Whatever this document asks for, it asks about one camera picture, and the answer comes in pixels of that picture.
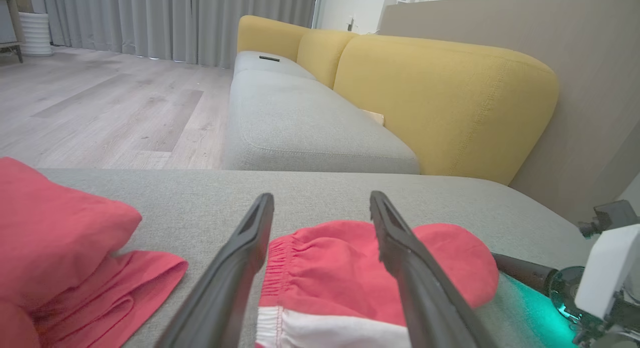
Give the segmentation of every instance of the white plastic part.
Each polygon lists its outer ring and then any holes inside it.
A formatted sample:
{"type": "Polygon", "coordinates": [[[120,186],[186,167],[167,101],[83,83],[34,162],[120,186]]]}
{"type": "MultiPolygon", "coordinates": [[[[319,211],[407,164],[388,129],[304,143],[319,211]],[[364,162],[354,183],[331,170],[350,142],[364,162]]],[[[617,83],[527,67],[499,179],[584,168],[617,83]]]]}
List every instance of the white plastic part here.
{"type": "Polygon", "coordinates": [[[20,45],[24,56],[52,56],[47,14],[19,13],[25,43],[20,45]]]}
{"type": "Polygon", "coordinates": [[[622,287],[640,250],[640,224],[601,234],[589,253],[575,304],[604,319],[613,305],[613,295],[622,287]]]}

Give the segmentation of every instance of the red cloth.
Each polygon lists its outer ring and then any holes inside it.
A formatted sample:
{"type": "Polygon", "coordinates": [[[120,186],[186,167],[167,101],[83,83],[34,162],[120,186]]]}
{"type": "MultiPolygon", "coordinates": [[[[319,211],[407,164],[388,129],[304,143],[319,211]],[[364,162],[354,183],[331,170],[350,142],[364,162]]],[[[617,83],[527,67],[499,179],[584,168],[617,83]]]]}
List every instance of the red cloth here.
{"type": "MultiPolygon", "coordinates": [[[[471,307],[494,297],[498,268],[480,239],[445,223],[422,225],[413,233],[471,307]]],[[[406,326],[398,284],[378,254],[375,228],[365,222],[327,222],[274,239],[259,305],[406,326]]]]}
{"type": "Polygon", "coordinates": [[[0,345],[123,344],[188,266],[165,252],[112,256],[141,219],[0,159],[0,345]]]}

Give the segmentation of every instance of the white stripe on garment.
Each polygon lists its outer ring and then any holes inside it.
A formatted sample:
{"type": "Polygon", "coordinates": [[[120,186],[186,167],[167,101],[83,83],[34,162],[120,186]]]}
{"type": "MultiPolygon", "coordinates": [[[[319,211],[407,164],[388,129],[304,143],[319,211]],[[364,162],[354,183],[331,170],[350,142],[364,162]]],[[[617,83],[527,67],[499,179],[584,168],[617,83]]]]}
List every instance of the white stripe on garment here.
{"type": "Polygon", "coordinates": [[[256,342],[265,348],[411,347],[406,327],[354,316],[314,315],[283,307],[259,307],[257,325],[256,342]]]}

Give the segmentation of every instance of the yellow sofa backrest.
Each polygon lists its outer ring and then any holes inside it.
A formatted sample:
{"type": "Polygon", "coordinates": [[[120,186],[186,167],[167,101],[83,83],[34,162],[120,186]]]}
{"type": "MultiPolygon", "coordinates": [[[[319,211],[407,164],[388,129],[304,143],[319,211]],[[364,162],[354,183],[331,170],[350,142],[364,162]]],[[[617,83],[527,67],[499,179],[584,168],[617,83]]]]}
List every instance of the yellow sofa backrest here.
{"type": "Polygon", "coordinates": [[[364,35],[342,52],[334,91],[384,115],[428,175],[509,184],[544,131],[558,80],[507,49],[364,35]]]}

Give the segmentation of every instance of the sofa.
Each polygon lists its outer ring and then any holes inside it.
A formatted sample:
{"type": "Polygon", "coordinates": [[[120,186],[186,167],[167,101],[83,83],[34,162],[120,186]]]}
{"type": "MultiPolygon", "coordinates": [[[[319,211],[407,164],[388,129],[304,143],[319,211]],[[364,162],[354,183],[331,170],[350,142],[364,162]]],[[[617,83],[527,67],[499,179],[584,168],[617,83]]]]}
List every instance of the sofa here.
{"type": "MultiPolygon", "coordinates": [[[[50,180],[121,200],[142,223],[122,249],[162,250],[189,262],[167,301],[126,343],[153,346],[220,247],[260,194],[274,195],[270,237],[329,220],[370,221],[372,190],[386,193],[407,224],[455,223],[496,253],[563,268],[584,265],[592,241],[534,200],[496,182],[464,177],[328,172],[41,169],[50,180]]],[[[253,280],[240,346],[254,346],[264,269],[253,280]]],[[[573,346],[569,322],[551,301],[500,275],[476,310],[503,347],[573,346]]]]}
{"type": "Polygon", "coordinates": [[[509,184],[558,99],[551,69],[495,47],[246,16],[237,49],[227,170],[455,175],[509,184]],[[384,115],[384,126],[363,110],[384,115]]]}

